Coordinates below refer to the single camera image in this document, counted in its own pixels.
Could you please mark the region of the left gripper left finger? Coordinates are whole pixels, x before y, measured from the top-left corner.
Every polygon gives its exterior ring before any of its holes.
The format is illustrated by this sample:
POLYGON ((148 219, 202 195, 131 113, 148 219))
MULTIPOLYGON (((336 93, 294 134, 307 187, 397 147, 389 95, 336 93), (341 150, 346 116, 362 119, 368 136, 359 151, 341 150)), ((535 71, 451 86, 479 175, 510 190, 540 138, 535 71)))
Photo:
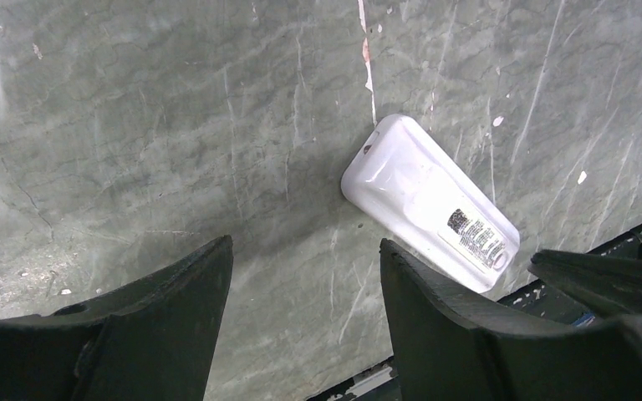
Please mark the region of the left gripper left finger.
POLYGON ((86 301, 0 320, 0 400, 201 400, 232 238, 86 301))

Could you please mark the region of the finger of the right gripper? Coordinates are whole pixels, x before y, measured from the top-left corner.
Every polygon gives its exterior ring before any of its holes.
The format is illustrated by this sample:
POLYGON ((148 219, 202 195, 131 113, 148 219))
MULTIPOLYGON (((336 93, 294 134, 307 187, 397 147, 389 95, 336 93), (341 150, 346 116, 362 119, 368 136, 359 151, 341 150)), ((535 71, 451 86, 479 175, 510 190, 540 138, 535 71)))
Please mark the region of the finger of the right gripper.
POLYGON ((642 314, 642 260, 543 250, 528 270, 600 317, 642 314))

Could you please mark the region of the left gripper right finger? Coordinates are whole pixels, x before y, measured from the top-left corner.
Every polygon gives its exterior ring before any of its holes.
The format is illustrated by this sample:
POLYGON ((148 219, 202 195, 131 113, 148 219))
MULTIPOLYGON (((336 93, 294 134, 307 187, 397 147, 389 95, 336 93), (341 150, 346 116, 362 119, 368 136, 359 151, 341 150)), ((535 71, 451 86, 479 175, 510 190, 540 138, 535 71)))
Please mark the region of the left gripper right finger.
POLYGON ((642 400, 642 314, 589 326, 506 307, 380 243, 405 400, 642 400))

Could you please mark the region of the white remote control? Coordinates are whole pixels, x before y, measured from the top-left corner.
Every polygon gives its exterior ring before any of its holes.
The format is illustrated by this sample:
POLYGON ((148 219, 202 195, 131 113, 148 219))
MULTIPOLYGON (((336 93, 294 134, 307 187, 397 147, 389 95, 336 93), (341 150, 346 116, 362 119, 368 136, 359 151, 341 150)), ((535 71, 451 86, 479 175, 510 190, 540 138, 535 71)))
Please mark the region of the white remote control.
POLYGON ((342 175, 345 198, 440 272, 485 293, 520 247, 517 228, 417 121, 383 118, 342 175))

